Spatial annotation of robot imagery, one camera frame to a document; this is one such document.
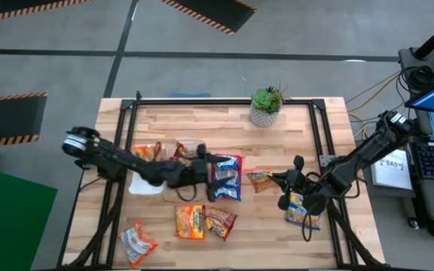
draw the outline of wooden table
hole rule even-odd
[[[95,128],[102,137],[113,140],[121,99],[104,99],[99,108]],[[337,155],[346,155],[354,148],[353,134],[342,98],[325,98],[329,125]],[[321,142],[326,153],[326,141],[319,112],[317,120]],[[243,168],[271,167],[278,172],[292,168],[296,154],[305,159],[303,172],[319,172],[309,109],[301,105],[285,105],[278,121],[270,128],[259,128],[249,122],[248,105],[140,105],[137,112],[133,144],[157,141],[173,143],[178,139],[202,139],[213,153],[243,156]],[[126,117],[122,142],[125,142]],[[139,268],[155,269],[264,269],[264,268],[326,268],[335,267],[331,233],[326,212],[321,215],[321,230],[313,231],[310,242],[305,242],[301,228],[284,221],[283,211],[277,207],[279,188],[254,193],[247,177],[242,179],[242,202],[206,201],[199,187],[195,204],[218,206],[238,215],[234,229],[226,242],[214,233],[207,233],[203,241],[178,239],[175,233],[175,206],[184,205],[175,192],[164,191],[162,196],[137,196],[128,192],[131,174],[127,176],[119,232],[131,227],[137,220],[159,244]],[[82,185],[92,181],[96,173],[84,174]],[[63,263],[74,260],[95,233],[104,181],[99,181],[80,192],[71,225]],[[365,186],[361,196],[347,200],[350,221],[356,235],[379,261],[384,262]],[[106,253],[104,240],[102,253]],[[348,259],[344,234],[340,231],[344,258]],[[129,268],[120,240],[117,241],[114,268]]]

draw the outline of black metal frame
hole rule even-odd
[[[124,99],[121,103],[120,108],[120,114],[118,115],[118,125],[117,130],[115,133],[115,145],[119,145],[121,141],[121,133],[123,131],[123,125],[124,125],[124,118],[126,111],[131,109],[131,115],[130,115],[130,123],[127,131],[127,140],[125,142],[125,150],[129,151],[130,147],[132,145],[132,134],[135,127],[136,122],[136,114],[137,109],[139,105],[250,105],[251,100],[250,99],[140,99],[141,96],[139,93],[137,93],[137,99]],[[326,111],[326,104],[323,99],[286,99],[283,103],[284,105],[305,105],[309,109],[310,114],[310,122],[313,129],[313,138],[314,138],[314,144],[316,147],[316,156],[319,157],[320,155],[323,155],[322,145],[321,145],[321,139],[319,134],[319,127],[317,124],[317,118],[316,118],[316,109],[319,110],[322,118],[322,125],[324,128],[324,134],[325,134],[325,140],[326,144],[329,150],[329,155],[335,155],[335,149],[332,141],[332,134],[331,134],[331,128],[329,127],[329,120],[327,116]],[[78,270],[90,270],[90,269],[111,269],[113,264],[113,258],[115,255],[115,246],[117,242],[117,231],[118,231],[118,222],[120,219],[120,211],[121,211],[121,204],[123,202],[123,196],[124,196],[124,187],[125,187],[125,181],[121,180],[118,182],[118,191],[116,200],[114,203],[114,206],[112,209],[115,209],[115,213],[112,219],[112,229],[110,234],[110,240],[108,244],[108,254],[105,259],[105,264],[100,264],[100,252],[101,252],[101,245],[102,245],[102,235],[99,237],[99,240],[97,241],[97,244],[93,246],[92,252],[93,257],[91,259],[91,263],[89,266],[71,266],[69,269],[78,269]],[[97,229],[97,233],[95,236],[98,235],[99,232],[105,232],[108,227],[109,223],[107,223],[109,214],[108,208],[109,208],[109,200],[110,196],[112,194],[112,187],[113,183],[107,182],[105,186],[105,193],[103,195],[103,201],[102,201],[102,208],[100,212],[99,217],[99,226]],[[75,207],[76,202],[78,200],[78,194],[75,197],[75,203],[73,205],[72,210],[72,216],[70,217],[69,225],[66,229],[65,239],[63,241],[63,246],[60,251],[60,258],[58,260],[57,269],[68,269],[67,266],[62,266],[63,262],[63,255],[66,250],[66,244],[68,242],[69,238],[69,231],[71,229],[72,225],[72,219],[73,214],[75,213]],[[341,200],[338,202],[340,207],[340,213],[343,215],[344,220],[346,223],[349,223],[349,215],[347,213],[347,207],[345,201]],[[336,259],[336,265],[337,268],[340,268],[342,266],[346,266],[347,264],[343,261],[343,255],[341,251],[341,243],[339,239],[338,229],[336,227],[336,221],[329,213],[329,226],[331,229],[331,236],[332,236],[332,244],[334,249],[334,255]],[[347,250],[350,255],[350,264],[351,265],[357,265],[357,257],[356,257],[356,250],[350,243],[350,240],[347,238]]]

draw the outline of black and yellow striped tape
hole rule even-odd
[[[35,142],[38,139],[39,139],[39,135],[12,136],[10,138],[2,138],[2,139],[0,139],[0,146],[1,145],[13,145],[13,144]]]
[[[20,95],[0,96],[0,101],[9,100],[9,99],[23,99],[23,98],[30,98],[30,97],[39,97],[39,96],[48,96],[48,93],[42,92],[42,93],[27,93],[27,94],[20,94]]]
[[[3,12],[0,13],[0,20],[11,18],[11,17],[18,17],[21,15],[31,14],[39,11],[49,11],[55,8],[61,8],[68,5],[80,4],[80,3],[90,2],[90,1],[93,0],[64,0],[64,1],[54,2],[46,5],[39,5],[36,7],[23,8],[17,11]]]
[[[193,17],[193,18],[199,20],[202,23],[206,23],[209,26],[211,26],[211,27],[213,27],[213,28],[215,28],[217,30],[222,31],[222,32],[224,32],[227,35],[235,35],[235,32],[232,31],[231,29],[229,29],[227,26],[223,26],[222,24],[217,23],[216,21],[211,20],[211,19],[205,17],[204,15],[199,14],[198,12],[195,12],[192,9],[187,8],[187,7],[181,5],[181,4],[177,3],[177,2],[174,2],[173,0],[161,0],[161,1],[164,4],[167,4],[167,5],[169,5],[172,8],[176,8],[177,10],[179,10],[179,11],[187,14],[188,16]],[[254,8],[254,7],[252,7],[252,6],[248,5],[248,4],[244,4],[244,3],[240,2],[240,1],[237,1],[237,2],[239,2],[242,5],[245,5],[248,8],[253,9],[254,11],[257,10],[256,8]]]

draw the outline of concrete floor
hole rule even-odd
[[[245,2],[258,12],[226,36],[157,0],[140,0],[125,50],[397,56],[398,49],[419,46],[434,33],[434,1]],[[0,21],[0,49],[117,50],[130,3],[94,0]],[[49,92],[41,139],[0,147],[1,171],[59,190],[33,269],[56,265],[81,174],[60,150],[64,132],[94,125],[112,63],[113,57],[0,55],[0,96]],[[172,91],[249,96],[280,81],[287,96],[349,99],[398,70],[394,62],[123,58],[112,97],[136,90],[147,97]],[[399,103],[390,87],[357,113],[375,117]],[[401,200],[372,196],[371,204],[387,263],[434,269],[434,239],[407,226]]]

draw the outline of potted plant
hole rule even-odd
[[[280,87],[258,89],[252,94],[250,121],[259,127],[269,127],[276,122],[283,106],[283,90]]]

